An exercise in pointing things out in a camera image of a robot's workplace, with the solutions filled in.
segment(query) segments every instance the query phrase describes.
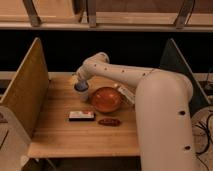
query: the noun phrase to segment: floor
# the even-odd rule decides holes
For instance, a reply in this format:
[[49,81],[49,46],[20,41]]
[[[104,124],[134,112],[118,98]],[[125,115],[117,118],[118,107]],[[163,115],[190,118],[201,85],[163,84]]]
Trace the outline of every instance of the floor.
[[8,123],[0,123],[0,170],[20,171],[27,146]]

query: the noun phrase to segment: wooden bowl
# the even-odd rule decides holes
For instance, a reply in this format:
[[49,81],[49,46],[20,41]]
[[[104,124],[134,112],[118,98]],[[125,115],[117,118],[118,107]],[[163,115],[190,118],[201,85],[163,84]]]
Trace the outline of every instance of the wooden bowl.
[[120,108],[121,94],[112,87],[101,87],[91,97],[91,104],[102,113],[109,113]]

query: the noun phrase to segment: red object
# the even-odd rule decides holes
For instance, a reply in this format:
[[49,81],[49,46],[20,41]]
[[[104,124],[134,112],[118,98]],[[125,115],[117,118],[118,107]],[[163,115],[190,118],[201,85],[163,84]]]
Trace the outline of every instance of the red object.
[[101,87],[97,89],[91,98],[91,104],[102,113],[109,113],[121,106],[121,94],[112,87]]
[[121,121],[114,118],[104,118],[98,121],[98,123],[104,126],[119,126],[121,124]]

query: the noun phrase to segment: shelf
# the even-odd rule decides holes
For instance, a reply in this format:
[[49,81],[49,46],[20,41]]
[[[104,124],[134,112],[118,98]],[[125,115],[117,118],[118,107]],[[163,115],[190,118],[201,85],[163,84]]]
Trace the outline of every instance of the shelf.
[[194,7],[193,0],[82,0],[76,14],[78,1],[49,1],[32,1],[41,19],[37,27],[30,24],[23,4],[14,1],[16,11],[14,5],[7,9],[11,3],[1,2],[0,29],[213,32],[210,0],[196,1]]

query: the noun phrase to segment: small box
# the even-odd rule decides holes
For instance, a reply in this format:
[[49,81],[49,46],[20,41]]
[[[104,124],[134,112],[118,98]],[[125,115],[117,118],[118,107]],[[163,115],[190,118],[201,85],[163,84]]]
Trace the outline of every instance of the small box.
[[70,111],[69,121],[94,121],[95,113],[92,110]]

